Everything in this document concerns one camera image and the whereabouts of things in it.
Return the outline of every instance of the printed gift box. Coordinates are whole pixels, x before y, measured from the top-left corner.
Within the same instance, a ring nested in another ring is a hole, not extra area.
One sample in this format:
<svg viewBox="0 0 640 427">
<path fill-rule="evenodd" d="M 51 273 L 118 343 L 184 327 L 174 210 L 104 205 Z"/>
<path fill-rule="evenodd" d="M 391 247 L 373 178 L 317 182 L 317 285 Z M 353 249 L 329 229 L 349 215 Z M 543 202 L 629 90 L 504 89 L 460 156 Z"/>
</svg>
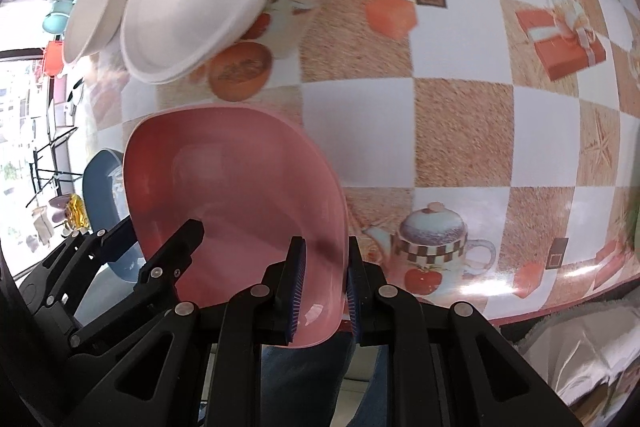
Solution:
<svg viewBox="0 0 640 427">
<path fill-rule="evenodd" d="M 516 16 L 551 80 L 590 68 L 607 58 L 577 0 L 555 0 L 549 9 L 522 10 Z"/>
</svg>

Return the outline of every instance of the teapot handle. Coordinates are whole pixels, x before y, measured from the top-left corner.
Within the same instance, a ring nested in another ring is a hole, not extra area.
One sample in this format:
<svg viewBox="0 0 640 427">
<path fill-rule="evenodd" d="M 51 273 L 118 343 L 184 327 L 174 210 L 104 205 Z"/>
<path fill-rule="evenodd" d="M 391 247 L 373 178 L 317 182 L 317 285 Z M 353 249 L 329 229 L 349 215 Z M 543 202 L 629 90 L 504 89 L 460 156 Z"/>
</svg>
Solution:
<svg viewBox="0 0 640 427">
<path fill-rule="evenodd" d="M 476 261 L 469 261 L 465 259 L 465 270 L 471 275 L 482 275 L 489 271 L 489 269 L 494 265 L 497 252 L 495 251 L 494 244 L 486 239 L 471 239 L 467 241 L 465 250 L 469 251 L 475 247 L 486 248 L 491 253 L 491 259 L 487 261 L 487 263 L 478 263 Z"/>
</svg>

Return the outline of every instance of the black object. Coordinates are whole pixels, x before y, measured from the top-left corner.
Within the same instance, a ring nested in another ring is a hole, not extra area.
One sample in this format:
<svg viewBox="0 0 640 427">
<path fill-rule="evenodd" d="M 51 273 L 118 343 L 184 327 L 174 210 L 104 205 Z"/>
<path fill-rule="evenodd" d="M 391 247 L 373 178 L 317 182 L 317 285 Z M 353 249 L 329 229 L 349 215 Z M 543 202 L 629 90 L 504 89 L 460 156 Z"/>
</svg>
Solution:
<svg viewBox="0 0 640 427">
<path fill-rule="evenodd" d="M 258 426 L 260 345 L 286 345 L 294 333 L 305 241 L 294 237 L 261 284 L 198 309 L 178 301 L 175 282 L 203 237 L 202 224 L 188 220 L 140 270 L 133 293 L 84 327 L 73 313 L 98 268 L 136 242 L 129 217 L 109 232 L 74 232 L 19 291 L 0 251 L 2 424 L 198 425 L 217 342 L 202 425 Z M 471 305 L 422 304 L 363 263 L 353 237 L 349 250 L 358 341 L 390 346 L 389 426 L 580 425 Z"/>
</svg>

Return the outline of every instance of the red gift box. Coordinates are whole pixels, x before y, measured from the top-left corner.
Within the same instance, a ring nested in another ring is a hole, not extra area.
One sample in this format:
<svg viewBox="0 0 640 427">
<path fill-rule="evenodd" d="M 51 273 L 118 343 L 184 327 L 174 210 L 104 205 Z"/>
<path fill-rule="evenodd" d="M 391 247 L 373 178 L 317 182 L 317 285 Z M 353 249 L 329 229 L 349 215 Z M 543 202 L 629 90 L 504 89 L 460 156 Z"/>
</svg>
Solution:
<svg viewBox="0 0 640 427">
<path fill-rule="evenodd" d="M 516 16 L 527 34 L 536 28 L 556 26 L 556 19 L 548 10 L 523 10 L 517 12 Z M 582 47 L 577 36 L 567 38 L 562 35 L 534 42 L 534 46 L 551 80 L 559 80 L 568 74 L 604 62 L 607 58 L 607 52 L 597 37 L 594 37 L 590 49 Z"/>
</svg>

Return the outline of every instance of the table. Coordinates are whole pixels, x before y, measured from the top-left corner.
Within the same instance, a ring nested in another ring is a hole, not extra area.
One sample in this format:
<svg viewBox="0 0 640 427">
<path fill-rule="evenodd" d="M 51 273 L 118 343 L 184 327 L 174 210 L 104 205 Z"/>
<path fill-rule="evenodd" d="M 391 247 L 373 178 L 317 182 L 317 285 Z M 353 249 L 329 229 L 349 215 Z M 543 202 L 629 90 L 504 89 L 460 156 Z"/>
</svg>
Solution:
<svg viewBox="0 0 640 427">
<path fill-rule="evenodd" d="M 303 125 L 363 256 L 415 263 L 396 283 L 497 324 L 556 311 L 640 274 L 640 0 L 577 1 L 598 57 L 559 74 L 523 29 L 549 0 L 322 0 L 245 103 Z M 208 64 L 162 86 L 131 78 L 117 36 L 92 63 L 92 153 L 124 150 L 149 115 L 220 102 Z"/>
</svg>

